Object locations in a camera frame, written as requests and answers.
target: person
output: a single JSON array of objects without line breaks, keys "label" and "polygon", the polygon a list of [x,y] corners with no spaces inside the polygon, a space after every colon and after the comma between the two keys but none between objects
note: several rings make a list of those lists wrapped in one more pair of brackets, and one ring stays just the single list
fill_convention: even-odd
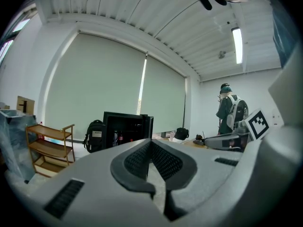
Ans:
[{"label": "person", "polygon": [[[226,0],[230,2],[245,2],[249,0]],[[279,0],[268,0],[273,8],[274,34],[273,39],[283,68],[291,56],[299,40],[298,30],[288,12]]]},{"label": "person", "polygon": [[233,99],[236,101],[238,99],[237,95],[234,95],[232,92],[232,88],[229,84],[224,83],[221,85],[221,91],[220,91],[220,106],[219,110],[216,114],[216,116],[221,119],[221,123],[219,126],[219,134],[227,134],[231,133],[233,129],[227,126],[227,115],[230,113],[232,108],[232,101],[228,97],[228,95],[231,95]]}]

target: desk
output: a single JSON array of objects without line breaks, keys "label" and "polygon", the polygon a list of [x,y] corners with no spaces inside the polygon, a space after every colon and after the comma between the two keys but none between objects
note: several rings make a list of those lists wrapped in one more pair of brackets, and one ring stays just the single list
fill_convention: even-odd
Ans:
[{"label": "desk", "polygon": [[195,144],[194,140],[196,140],[196,139],[183,142],[182,145],[209,149],[209,147],[207,147],[207,146],[200,146],[200,145]]}]

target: cardboard box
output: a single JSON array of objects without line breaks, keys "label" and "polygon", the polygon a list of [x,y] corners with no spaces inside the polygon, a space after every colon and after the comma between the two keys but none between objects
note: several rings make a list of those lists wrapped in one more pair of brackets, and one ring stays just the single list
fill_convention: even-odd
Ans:
[{"label": "cardboard box", "polygon": [[34,106],[35,106],[34,100],[18,96],[17,107],[16,107],[17,110],[20,110],[29,115],[34,115]]}]

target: black bag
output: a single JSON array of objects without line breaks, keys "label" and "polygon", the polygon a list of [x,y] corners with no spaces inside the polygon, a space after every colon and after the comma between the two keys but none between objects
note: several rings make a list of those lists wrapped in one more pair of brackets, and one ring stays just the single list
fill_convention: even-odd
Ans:
[{"label": "black bag", "polygon": [[188,130],[184,128],[177,128],[175,138],[178,140],[185,140],[189,137]]},{"label": "black bag", "polygon": [[95,120],[89,124],[85,140],[82,142],[89,153],[102,149],[102,131],[104,126],[101,120]]}]

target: corrugated ceiling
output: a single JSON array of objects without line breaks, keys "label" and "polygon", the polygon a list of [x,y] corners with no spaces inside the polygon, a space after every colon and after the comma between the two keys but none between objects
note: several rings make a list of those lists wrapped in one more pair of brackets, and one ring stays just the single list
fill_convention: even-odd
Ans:
[{"label": "corrugated ceiling", "polygon": [[[236,64],[231,29],[238,26],[231,5],[198,0],[51,0],[53,14],[84,13],[130,24],[164,43],[202,80],[243,71]],[[241,4],[247,31],[247,71],[279,67],[273,42],[272,8],[265,0]],[[218,58],[219,52],[225,57]]]}]

